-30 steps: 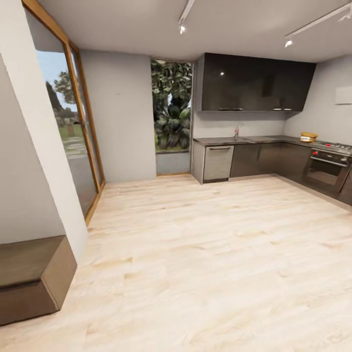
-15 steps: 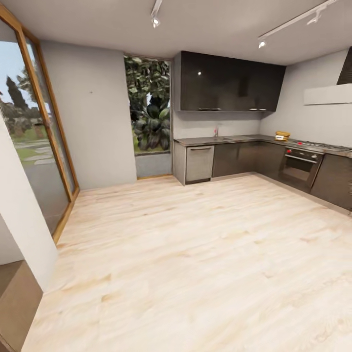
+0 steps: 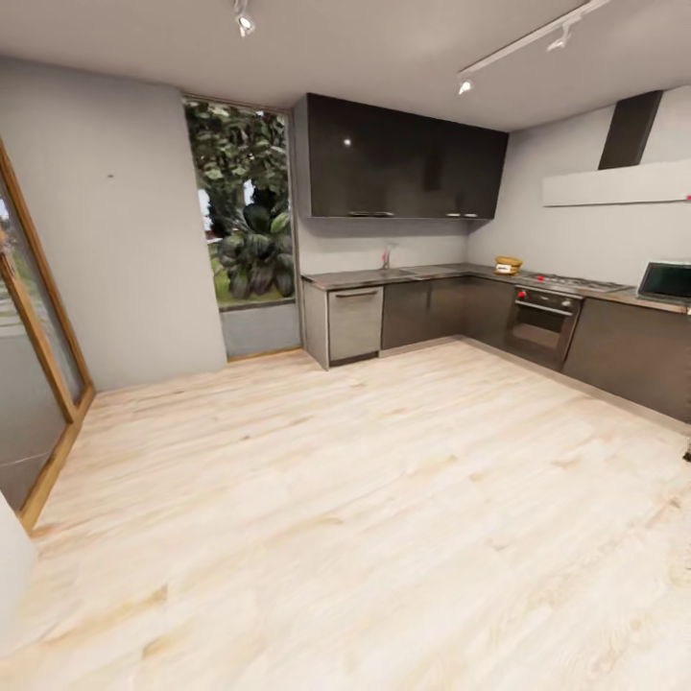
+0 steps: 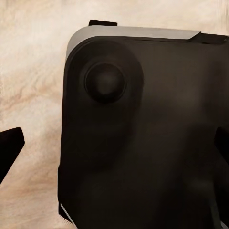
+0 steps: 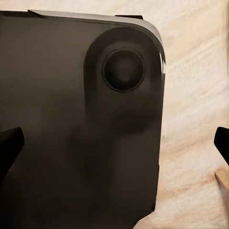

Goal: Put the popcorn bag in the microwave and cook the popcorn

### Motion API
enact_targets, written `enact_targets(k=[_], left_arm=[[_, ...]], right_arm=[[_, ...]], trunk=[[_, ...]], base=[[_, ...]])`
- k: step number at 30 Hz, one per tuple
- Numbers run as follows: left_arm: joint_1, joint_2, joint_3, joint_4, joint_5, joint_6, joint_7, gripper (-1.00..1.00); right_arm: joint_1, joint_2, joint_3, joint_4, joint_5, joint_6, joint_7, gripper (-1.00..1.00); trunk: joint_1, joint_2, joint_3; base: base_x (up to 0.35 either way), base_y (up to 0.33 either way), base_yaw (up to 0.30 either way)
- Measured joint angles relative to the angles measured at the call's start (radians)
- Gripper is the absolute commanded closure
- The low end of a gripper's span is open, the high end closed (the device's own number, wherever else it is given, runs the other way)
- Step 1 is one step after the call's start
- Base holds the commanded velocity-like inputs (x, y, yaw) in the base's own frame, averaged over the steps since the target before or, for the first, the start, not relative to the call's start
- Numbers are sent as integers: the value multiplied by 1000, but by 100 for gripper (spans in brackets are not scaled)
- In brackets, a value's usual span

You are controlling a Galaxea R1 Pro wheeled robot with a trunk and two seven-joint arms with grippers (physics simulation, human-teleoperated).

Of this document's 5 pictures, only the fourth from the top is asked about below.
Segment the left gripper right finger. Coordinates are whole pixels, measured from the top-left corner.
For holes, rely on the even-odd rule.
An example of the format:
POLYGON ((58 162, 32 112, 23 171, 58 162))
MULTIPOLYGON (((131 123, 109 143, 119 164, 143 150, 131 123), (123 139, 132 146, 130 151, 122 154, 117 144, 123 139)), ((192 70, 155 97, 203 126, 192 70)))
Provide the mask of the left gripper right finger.
POLYGON ((229 165, 229 129, 224 127, 218 127, 215 138, 214 144, 226 160, 227 164, 229 165))

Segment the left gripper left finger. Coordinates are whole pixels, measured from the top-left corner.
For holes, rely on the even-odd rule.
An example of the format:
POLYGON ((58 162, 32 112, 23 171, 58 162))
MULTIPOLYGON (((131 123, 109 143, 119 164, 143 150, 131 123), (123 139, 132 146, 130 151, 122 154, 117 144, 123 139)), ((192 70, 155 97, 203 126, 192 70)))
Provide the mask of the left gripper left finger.
POLYGON ((24 145, 21 127, 0 132, 0 184, 24 145))

